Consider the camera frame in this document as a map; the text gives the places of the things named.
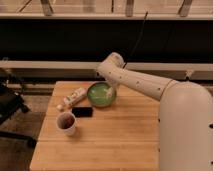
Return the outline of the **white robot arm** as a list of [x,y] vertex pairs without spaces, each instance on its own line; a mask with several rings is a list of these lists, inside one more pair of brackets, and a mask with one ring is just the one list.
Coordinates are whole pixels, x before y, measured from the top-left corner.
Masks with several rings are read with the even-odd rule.
[[213,171],[213,96],[205,87],[127,70],[116,52],[97,72],[159,102],[159,171]]

